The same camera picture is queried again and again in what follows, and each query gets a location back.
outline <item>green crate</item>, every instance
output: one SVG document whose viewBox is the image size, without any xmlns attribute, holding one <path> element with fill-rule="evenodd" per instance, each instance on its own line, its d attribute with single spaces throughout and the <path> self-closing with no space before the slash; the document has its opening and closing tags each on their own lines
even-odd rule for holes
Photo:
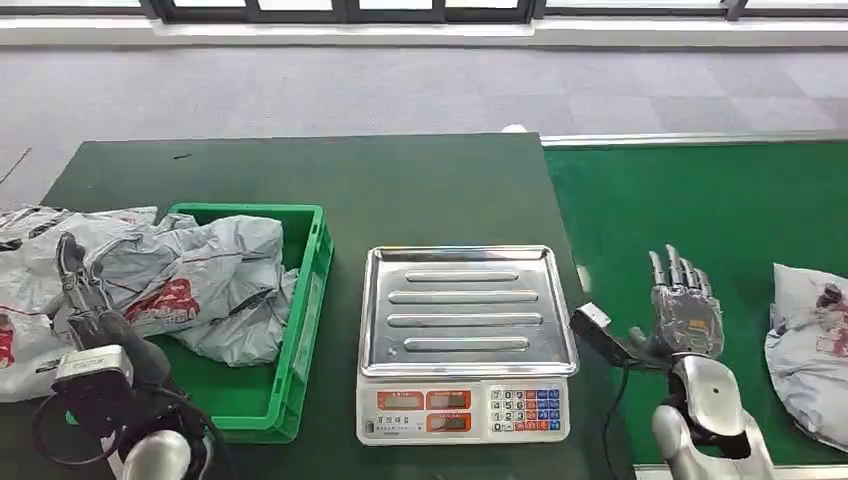
<svg viewBox="0 0 848 480">
<path fill-rule="evenodd" d="M 194 216 L 199 224 L 233 215 L 279 220 L 283 264 L 300 268 L 288 326 L 276 364 L 232 368 L 200 357 L 173 338 L 152 337 L 171 361 L 180 388 L 236 443 L 288 443 L 300 428 L 312 350 L 318 331 L 333 240 L 324 210 L 313 205 L 181 203 L 170 213 Z"/>
</svg>

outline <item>black cable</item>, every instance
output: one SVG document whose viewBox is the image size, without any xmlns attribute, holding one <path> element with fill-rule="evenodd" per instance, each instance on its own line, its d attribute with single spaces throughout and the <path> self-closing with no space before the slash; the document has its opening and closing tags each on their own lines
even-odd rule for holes
<svg viewBox="0 0 848 480">
<path fill-rule="evenodd" d="M 230 470 L 230 477 L 233 480 L 238 480 L 238 471 L 236 471 L 236 464 L 233 461 L 232 455 L 230 454 L 230 449 L 227 447 L 227 444 L 224 441 L 224 436 L 221 435 L 221 431 L 218 430 L 218 427 L 216 427 L 214 423 L 212 423 L 212 419 L 209 418 L 209 415 L 207 415 L 203 410 L 194 406 L 193 403 L 191 403 L 187 398 L 180 395 L 179 393 L 172 392 L 170 390 L 155 385 L 141 385 L 139 388 L 142 390 L 153 392 L 163 397 L 168 397 L 178 403 L 181 407 L 187 410 L 191 410 L 198 417 L 200 417 L 200 420 L 206 425 L 206 428 L 209 429 L 209 432 L 212 433 L 212 438 L 215 439 L 216 447 L 221 450 L 221 456 L 224 458 L 224 462 L 227 464 L 227 468 Z"/>
<path fill-rule="evenodd" d="M 615 469 L 612 468 L 612 462 L 609 459 L 609 426 L 610 423 L 612 423 L 612 417 L 615 414 L 615 411 L 618 409 L 618 404 L 621 403 L 621 399 L 624 397 L 624 389 L 627 388 L 627 379 L 630 378 L 630 367 L 634 365 L 636 365 L 636 363 L 626 362 L 624 366 L 621 367 L 621 384 L 618 386 L 618 393 L 616 393 L 615 400 L 612 402 L 612 406 L 610 406 L 610 409 L 607 411 L 607 416 L 604 419 L 604 431 L 602 433 L 604 445 L 604 460 L 606 460 L 607 468 L 609 468 L 609 471 L 612 474 L 612 478 L 614 480 L 618 480 L 618 475 L 615 474 Z"/>
<path fill-rule="evenodd" d="M 51 402 L 53 402 L 56 398 L 58 398 L 58 395 L 51 395 L 47 397 L 47 399 L 44 400 L 44 402 L 39 405 L 32 414 L 32 441 L 35 444 L 36 452 L 51 462 L 58 463 L 65 467 L 82 467 L 105 460 L 118 450 L 118 446 L 121 444 L 121 436 L 123 434 L 123 430 L 121 428 L 113 430 L 115 438 L 112 439 L 112 444 L 109 445 L 108 449 L 87 460 L 66 460 L 64 458 L 56 457 L 50 453 L 50 451 L 47 450 L 47 445 L 44 444 L 44 439 L 41 437 L 41 423 L 44 421 L 44 414 L 47 412 L 47 407 L 49 407 Z"/>
</svg>

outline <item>white baseboard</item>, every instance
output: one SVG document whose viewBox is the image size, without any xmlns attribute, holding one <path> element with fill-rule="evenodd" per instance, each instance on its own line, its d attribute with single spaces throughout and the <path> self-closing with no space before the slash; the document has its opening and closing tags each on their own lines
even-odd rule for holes
<svg viewBox="0 0 848 480">
<path fill-rule="evenodd" d="M 559 17 L 530 25 L 165 25 L 118 17 L 0 17 L 0 45 L 848 47 L 848 20 Z"/>
</svg>

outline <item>red digital display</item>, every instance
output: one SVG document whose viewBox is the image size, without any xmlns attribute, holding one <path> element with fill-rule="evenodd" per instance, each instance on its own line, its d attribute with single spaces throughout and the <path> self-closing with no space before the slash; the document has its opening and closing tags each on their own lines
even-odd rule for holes
<svg viewBox="0 0 848 480">
<path fill-rule="evenodd" d="M 470 413 L 433 413 L 427 415 L 428 432 L 467 432 L 471 430 Z"/>
<path fill-rule="evenodd" d="M 380 410 L 424 410 L 424 394 L 421 392 L 377 392 L 377 408 Z"/>
<path fill-rule="evenodd" d="M 446 390 L 427 393 L 427 410 L 468 410 L 471 408 L 469 390 Z"/>
</svg>

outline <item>keypad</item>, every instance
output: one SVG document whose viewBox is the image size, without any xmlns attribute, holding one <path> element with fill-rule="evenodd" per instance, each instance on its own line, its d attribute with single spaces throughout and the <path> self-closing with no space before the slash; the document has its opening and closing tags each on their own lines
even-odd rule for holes
<svg viewBox="0 0 848 480">
<path fill-rule="evenodd" d="M 493 432 L 562 430 L 559 389 L 493 388 L 489 394 Z"/>
</svg>

